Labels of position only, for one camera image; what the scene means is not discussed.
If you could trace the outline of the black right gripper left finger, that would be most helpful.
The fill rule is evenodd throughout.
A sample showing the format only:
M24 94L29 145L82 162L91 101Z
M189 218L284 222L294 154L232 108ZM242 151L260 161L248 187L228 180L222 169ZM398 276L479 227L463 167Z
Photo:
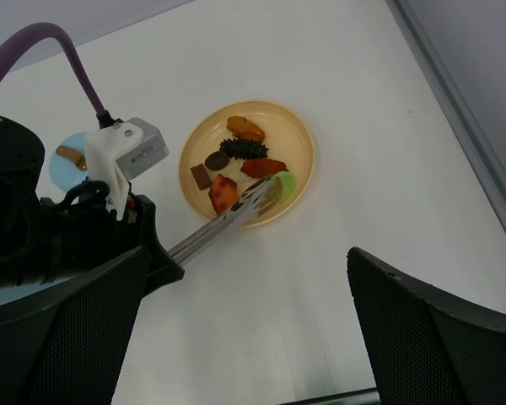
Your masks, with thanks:
M0 404L109 404L150 258L133 249L0 305Z

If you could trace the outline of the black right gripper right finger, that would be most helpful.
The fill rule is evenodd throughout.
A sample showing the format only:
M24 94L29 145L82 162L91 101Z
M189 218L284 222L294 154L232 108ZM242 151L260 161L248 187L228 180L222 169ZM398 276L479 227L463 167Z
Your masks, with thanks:
M383 404L506 404L506 314L358 247L347 277Z

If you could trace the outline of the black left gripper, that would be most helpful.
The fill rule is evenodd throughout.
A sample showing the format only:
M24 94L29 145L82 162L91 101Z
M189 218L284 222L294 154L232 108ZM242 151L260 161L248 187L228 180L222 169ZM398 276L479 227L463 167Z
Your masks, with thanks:
M139 246L149 254L145 294L183 279L157 238L153 202L130 193L118 219L105 207L109 186L92 180L58 203L37 197L44 158L31 130L0 116L0 289L76 277Z

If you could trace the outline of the red orange grilled piece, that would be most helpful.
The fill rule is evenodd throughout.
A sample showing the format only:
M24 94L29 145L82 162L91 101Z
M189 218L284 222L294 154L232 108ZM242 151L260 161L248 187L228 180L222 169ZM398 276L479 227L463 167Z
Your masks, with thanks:
M208 196L217 215L229 210L240 199L237 183L221 174L214 178Z

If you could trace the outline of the green round macaron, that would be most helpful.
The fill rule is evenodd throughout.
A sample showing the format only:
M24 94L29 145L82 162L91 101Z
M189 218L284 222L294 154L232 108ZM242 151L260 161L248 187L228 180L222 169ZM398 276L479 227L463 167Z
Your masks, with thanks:
M285 203L292 195L294 188L296 187L296 180L292 173L289 171L280 171L274 176L277 178L276 183L281 188L281 194L278 199L279 204Z

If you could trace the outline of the metal serving tongs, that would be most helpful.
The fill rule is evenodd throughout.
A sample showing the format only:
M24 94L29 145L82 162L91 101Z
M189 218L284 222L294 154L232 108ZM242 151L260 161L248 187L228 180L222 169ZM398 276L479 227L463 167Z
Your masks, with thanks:
M248 189L239 201L226 212L204 224L200 229L188 236L168 253L178 264L185 264L202 249L207 248L227 230L260 218L264 213L276 207L282 200L283 183L276 175L267 176Z

